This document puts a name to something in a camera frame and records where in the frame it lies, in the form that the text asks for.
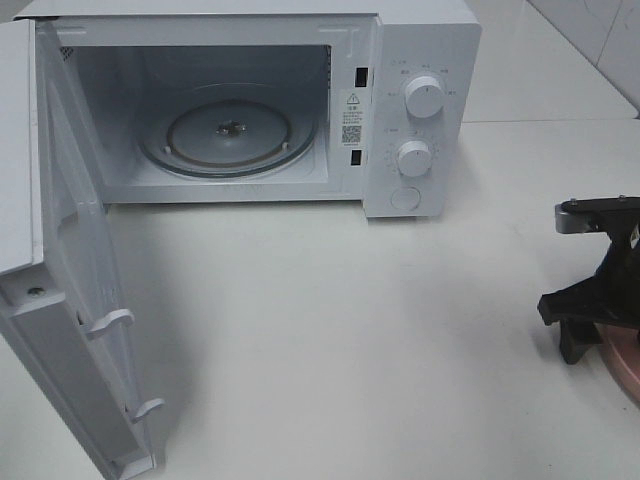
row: white microwave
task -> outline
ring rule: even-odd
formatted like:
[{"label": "white microwave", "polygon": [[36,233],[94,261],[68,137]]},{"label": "white microwave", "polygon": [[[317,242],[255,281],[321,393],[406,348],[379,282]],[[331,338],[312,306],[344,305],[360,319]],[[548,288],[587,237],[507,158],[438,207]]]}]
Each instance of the white microwave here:
[{"label": "white microwave", "polygon": [[153,468],[163,403],[105,205],[437,215],[479,38],[462,0],[37,0],[0,25],[0,329],[105,478]]}]

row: white knob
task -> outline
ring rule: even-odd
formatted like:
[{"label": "white knob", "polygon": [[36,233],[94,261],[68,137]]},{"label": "white knob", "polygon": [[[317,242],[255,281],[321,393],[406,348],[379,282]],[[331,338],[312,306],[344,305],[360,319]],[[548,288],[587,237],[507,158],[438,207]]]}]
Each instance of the white knob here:
[{"label": "white knob", "polygon": [[429,118],[444,105],[444,91],[437,78],[423,75],[409,82],[404,91],[404,100],[411,115]]},{"label": "white knob", "polygon": [[405,143],[398,150],[398,169],[407,177],[426,175],[431,168],[431,151],[420,140]]}]

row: warning label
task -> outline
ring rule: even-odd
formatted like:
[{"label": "warning label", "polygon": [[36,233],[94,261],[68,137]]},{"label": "warning label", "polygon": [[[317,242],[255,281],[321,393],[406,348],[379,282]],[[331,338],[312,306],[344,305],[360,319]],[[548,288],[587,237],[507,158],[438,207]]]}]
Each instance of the warning label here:
[{"label": "warning label", "polygon": [[367,92],[357,90],[343,90],[341,95],[342,108],[342,144],[345,147],[359,147],[364,139],[364,127],[367,120]]}]

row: white countertop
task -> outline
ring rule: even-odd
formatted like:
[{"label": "white countertop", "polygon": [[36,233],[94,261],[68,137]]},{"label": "white countertop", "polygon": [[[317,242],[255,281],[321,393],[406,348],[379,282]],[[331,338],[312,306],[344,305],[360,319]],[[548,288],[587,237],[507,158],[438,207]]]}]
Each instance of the white countertop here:
[{"label": "white countertop", "polygon": [[[604,235],[553,205],[636,194],[635,111],[528,4],[474,0],[484,38],[437,220],[357,203],[110,213],[150,419],[142,478],[636,478],[640,411],[591,351],[573,367],[542,293]],[[101,478],[0,340],[0,478]]]}]

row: microwave button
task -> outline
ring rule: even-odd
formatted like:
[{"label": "microwave button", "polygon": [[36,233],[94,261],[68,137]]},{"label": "microwave button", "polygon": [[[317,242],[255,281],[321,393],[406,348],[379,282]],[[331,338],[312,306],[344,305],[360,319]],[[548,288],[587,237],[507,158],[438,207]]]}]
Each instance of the microwave button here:
[{"label": "microwave button", "polygon": [[444,105],[444,89],[431,75],[422,75],[409,82],[404,91],[407,110],[416,118],[429,118]]},{"label": "microwave button", "polygon": [[431,151],[429,146],[412,140],[403,144],[398,150],[398,170],[405,177],[421,177],[431,168]]},{"label": "microwave button", "polygon": [[417,188],[399,188],[391,195],[391,205],[398,210],[409,212],[420,205],[420,192]]}]

